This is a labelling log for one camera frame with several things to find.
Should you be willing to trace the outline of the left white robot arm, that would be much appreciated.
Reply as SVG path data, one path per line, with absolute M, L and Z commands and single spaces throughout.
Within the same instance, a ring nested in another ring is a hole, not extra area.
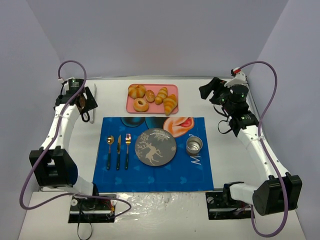
M 41 147 L 29 154 L 34 175 L 41 187 L 58 189 L 75 195 L 92 196 L 97 193 L 95 185 L 83 179 L 76 163 L 69 154 L 69 145 L 74 125 L 79 117 L 92 124 L 95 119 L 97 87 L 87 83 L 84 89 L 70 102 L 83 80 L 70 78 L 64 85 L 65 94 L 55 102 L 54 118 Z

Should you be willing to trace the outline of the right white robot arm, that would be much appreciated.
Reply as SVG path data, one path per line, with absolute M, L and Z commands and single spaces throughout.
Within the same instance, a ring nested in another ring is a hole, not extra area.
M 288 210 L 295 210 L 302 180 L 289 173 L 259 132 L 259 121 L 247 103 L 249 88 L 245 84 L 230 84 L 214 77 L 208 84 L 200 86 L 199 92 L 202 99 L 221 106 L 221 115 L 227 118 L 230 130 L 249 152 L 260 176 L 258 187 L 243 181 L 224 184 L 222 192 L 226 204 L 234 206 L 243 202 L 253 205 L 261 216 L 284 212 L 285 202 L 288 202 Z

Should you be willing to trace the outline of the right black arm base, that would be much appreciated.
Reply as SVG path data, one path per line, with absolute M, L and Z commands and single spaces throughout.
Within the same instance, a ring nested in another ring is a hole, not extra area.
M 223 188 L 206 192 L 209 220 L 242 220 L 251 217 L 253 193 L 257 188 L 242 181 L 229 182 Z

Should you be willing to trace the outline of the sugared ring donut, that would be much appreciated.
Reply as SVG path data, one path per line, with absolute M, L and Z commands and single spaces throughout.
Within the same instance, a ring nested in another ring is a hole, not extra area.
M 144 98 L 136 98 L 133 101 L 133 108 L 136 112 L 146 112 L 149 109 L 149 103 Z

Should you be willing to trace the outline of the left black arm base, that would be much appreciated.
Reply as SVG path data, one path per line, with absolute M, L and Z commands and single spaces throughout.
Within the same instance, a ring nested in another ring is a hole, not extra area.
M 109 198 L 109 200 L 75 198 L 73 196 L 70 202 L 68 223 L 113 223 L 117 195 L 102 194 L 102 196 Z

